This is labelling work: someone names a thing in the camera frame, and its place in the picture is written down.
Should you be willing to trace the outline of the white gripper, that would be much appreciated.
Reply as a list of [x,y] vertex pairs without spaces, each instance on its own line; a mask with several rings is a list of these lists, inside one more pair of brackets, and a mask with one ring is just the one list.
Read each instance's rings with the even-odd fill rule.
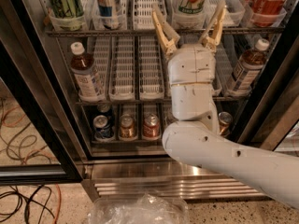
[[203,47],[185,44],[177,50],[179,34],[166,21],[159,6],[152,5],[151,18],[157,38],[164,57],[167,60],[170,59],[168,61],[168,76],[171,86],[212,84],[216,73],[216,59],[212,52],[216,51],[221,41],[225,6],[225,0],[220,0],[217,4],[209,24],[199,38],[199,43]]

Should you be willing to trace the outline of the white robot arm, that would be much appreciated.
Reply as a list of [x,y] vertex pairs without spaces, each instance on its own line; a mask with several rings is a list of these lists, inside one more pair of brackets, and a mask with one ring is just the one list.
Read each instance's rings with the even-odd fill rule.
[[172,114],[177,119],[163,133],[164,150],[176,161],[230,176],[298,209],[297,158],[240,145],[220,135],[212,82],[224,16],[225,1],[220,0],[198,42],[178,48],[180,36],[165,20],[159,7],[152,6],[152,23],[167,60]]

